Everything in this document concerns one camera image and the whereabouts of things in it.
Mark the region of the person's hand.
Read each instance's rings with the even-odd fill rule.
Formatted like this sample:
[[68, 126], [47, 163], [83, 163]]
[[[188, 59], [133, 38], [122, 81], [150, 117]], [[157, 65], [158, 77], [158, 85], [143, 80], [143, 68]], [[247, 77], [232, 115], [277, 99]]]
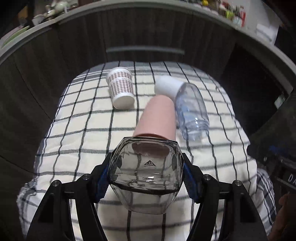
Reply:
[[295, 193], [279, 199], [281, 208], [268, 235], [268, 240], [295, 240]]

